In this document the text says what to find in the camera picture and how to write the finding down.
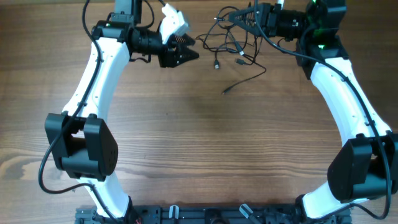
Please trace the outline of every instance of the wooden floor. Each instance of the wooden floor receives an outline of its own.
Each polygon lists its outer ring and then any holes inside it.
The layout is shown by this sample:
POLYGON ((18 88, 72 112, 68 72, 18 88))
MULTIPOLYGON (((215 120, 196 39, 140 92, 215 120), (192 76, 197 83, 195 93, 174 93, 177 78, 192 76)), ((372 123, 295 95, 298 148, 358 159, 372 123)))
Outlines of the wooden floor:
MULTIPOLYGON (((287 1, 286 8, 302 11, 307 2, 287 1)), ((207 32, 223 6, 247 3, 173 5, 190 18, 195 37, 207 32)), ((160 21, 161 5, 152 5, 160 21)), ((395 130, 397 6, 396 0, 348 1, 340 31, 363 90, 395 130)), ((48 147, 44 120, 61 112, 88 61, 82 7, 0 6, 0 223, 72 223, 76 208, 93 205, 85 189, 48 195, 37 183, 48 147)), ((89 5, 88 27, 112 10, 110 3, 89 5)), ((143 21, 150 21, 147 9, 143 21)), ((242 37, 241 31, 235 33, 242 37)), ((267 73, 222 96, 224 88, 261 69, 220 54, 221 69, 215 70, 214 55, 200 43, 194 49, 200 59, 175 69, 159 68, 156 58, 149 65, 130 63, 119 81, 108 125, 119 144, 116 173, 133 203, 290 203, 324 183, 341 148, 340 135, 295 59, 263 44, 258 61, 267 73)), ((51 189, 76 183, 55 168, 52 158, 44 176, 51 189)), ((384 199, 367 204, 378 213, 383 205, 384 199)), ((353 213, 354 223, 398 223, 398 197, 384 222, 357 209, 353 213)))

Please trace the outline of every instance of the brown surface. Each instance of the brown surface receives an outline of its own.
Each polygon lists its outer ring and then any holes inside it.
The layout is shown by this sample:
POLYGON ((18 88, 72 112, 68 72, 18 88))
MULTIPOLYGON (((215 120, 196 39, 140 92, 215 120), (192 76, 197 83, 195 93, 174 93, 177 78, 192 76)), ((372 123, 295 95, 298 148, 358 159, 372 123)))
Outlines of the brown surface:
MULTIPOLYGON (((303 9, 307 0, 289 1, 303 9)), ((245 7, 246 1, 229 1, 245 7)), ((225 1, 176 2, 204 33, 225 1)), ((157 21, 160 4, 153 4, 157 21)), ((381 117, 398 128, 396 1, 349 1, 341 38, 356 76, 381 117)), ((0 7, 0 223, 72 223, 75 208, 93 205, 86 190, 47 195, 37 169, 48 147, 48 113, 70 99, 88 60, 82 4, 0 7)), ((91 27, 112 4, 92 4, 91 27)), ((136 205, 293 202, 325 181, 340 135, 319 92, 295 59, 264 44, 268 72, 221 96, 223 88, 260 72, 234 55, 194 47, 200 59, 175 69, 129 64, 114 94, 109 127, 119 144, 117 173, 136 205)), ((52 160, 45 183, 75 184, 52 160)), ((390 217, 398 223, 398 198, 390 217)), ((368 206, 382 212, 384 201, 368 206)), ((376 223, 354 211, 355 223, 376 223)))

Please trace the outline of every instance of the black base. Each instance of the black base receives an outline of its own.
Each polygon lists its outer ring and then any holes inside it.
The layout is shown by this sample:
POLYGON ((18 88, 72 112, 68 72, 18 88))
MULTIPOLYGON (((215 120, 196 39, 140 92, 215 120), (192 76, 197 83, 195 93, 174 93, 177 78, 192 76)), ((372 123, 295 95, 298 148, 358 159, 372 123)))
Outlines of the black base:
MULTIPOLYGON (((253 215, 263 224, 299 224, 294 204, 277 204, 251 207, 253 215)), ((158 206, 135 206, 141 224, 253 224, 239 211, 239 207, 181 207, 178 219, 169 218, 169 208, 158 206)), ((96 208, 77 209, 75 224, 114 223, 96 214, 96 208)), ((139 224, 136 221, 120 220, 120 223, 139 224)), ((351 224, 350 210, 333 215, 327 220, 307 220, 306 224, 351 224)))

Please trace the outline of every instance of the tangled black wire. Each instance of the tangled black wire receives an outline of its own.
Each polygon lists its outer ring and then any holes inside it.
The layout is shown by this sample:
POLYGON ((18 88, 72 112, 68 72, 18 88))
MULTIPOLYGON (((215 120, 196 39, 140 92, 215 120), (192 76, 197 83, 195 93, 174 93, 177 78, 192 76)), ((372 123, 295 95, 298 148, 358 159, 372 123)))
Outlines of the tangled black wire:
POLYGON ((255 75, 253 77, 247 78, 245 80, 241 80, 229 87, 227 87, 222 94, 225 94, 227 92, 229 92, 232 88, 234 88, 235 86, 237 86, 238 84, 241 84, 243 82, 252 80, 253 78, 257 78, 260 75, 264 74, 267 72, 267 68, 258 64, 256 62, 256 57, 259 54, 260 48, 261 48, 261 44, 262 44, 262 37, 261 37, 261 41, 259 44, 257 44, 257 40, 258 37, 254 36, 254 42, 253 44, 250 44, 248 42, 248 32, 245 30, 245 40, 244 41, 237 41, 234 37, 234 35, 232 34, 231 29, 236 27, 236 24, 232 23, 230 25, 222 25, 220 22, 230 22, 229 20, 226 19, 226 16, 228 16, 230 14, 230 12, 227 12, 225 14, 223 14, 221 16, 221 13, 226 10, 226 9, 233 9, 235 11, 238 11, 239 9, 234 7, 234 6, 226 6, 223 7, 222 9, 220 9, 217 13, 217 16, 215 17, 216 22, 212 25, 212 27, 210 27, 209 31, 206 34, 200 34, 196 37, 196 40, 200 40, 203 42, 203 48, 206 50, 209 50, 210 52, 214 52, 215 53, 215 68, 219 69, 220 67, 220 63, 218 61, 218 53, 220 52, 228 52, 231 54, 240 54, 242 55, 246 60, 249 60, 250 63, 245 62, 243 59, 236 59, 236 63, 240 64, 240 65, 248 65, 251 66, 253 64, 261 67, 264 69, 263 72, 261 72, 258 75, 255 75), (226 33, 216 33, 216 34, 212 34, 211 31, 216 27, 219 26, 221 29, 226 30, 226 33), (224 43, 222 43, 221 45, 217 46, 217 47, 209 47, 209 45, 206 43, 206 41, 208 40, 208 38, 212 36, 212 37, 217 37, 217 36, 224 36, 224 43), (231 48, 228 47, 229 45, 235 45, 235 48, 231 48), (254 56, 245 54, 243 51, 247 46, 251 46, 254 47, 254 56))

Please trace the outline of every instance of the robotic arm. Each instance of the robotic arm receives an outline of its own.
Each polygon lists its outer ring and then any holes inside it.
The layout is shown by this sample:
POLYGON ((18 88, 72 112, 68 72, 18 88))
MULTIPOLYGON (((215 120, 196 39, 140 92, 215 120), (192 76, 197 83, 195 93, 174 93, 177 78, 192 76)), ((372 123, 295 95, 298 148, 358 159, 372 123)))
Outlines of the robotic arm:
MULTIPOLYGON (((253 35, 265 33, 265 37, 297 39, 298 54, 307 57, 297 56, 298 65, 323 95, 343 145, 328 169, 328 181, 318 189, 299 196, 291 205, 256 208, 246 204, 239 208, 132 206, 131 198, 123 192, 114 173, 118 145, 106 125, 120 74, 131 61, 133 52, 149 55, 148 61, 150 55, 158 55, 161 67, 176 67, 198 58, 198 54, 187 47, 195 42, 185 34, 188 24, 183 14, 170 5, 166 4, 162 9, 166 17, 157 32, 136 27, 141 22, 140 0, 116 0, 115 12, 110 15, 112 19, 99 21, 93 28, 92 35, 101 48, 103 61, 85 106, 70 129, 62 133, 63 125, 76 111, 95 70, 97 51, 94 45, 83 78, 63 113, 49 114, 46 119, 45 130, 50 143, 56 135, 62 134, 52 150, 57 168, 65 170, 79 183, 94 185, 100 200, 117 223, 350 223, 347 208, 386 195, 387 174, 383 169, 382 150, 385 150, 388 161, 391 192, 396 193, 398 135, 392 133, 370 105, 336 35, 346 11, 345 1, 311 0, 305 12, 283 10, 283 2, 272 6, 257 5, 256 1, 254 7, 230 13, 229 20, 253 35), (325 64, 336 68, 344 78, 325 64), (78 131, 84 132, 84 139, 72 136, 78 131), (383 142, 383 149, 378 141, 383 142)), ((78 209, 76 223, 114 223, 95 192, 87 189, 96 208, 78 209)))

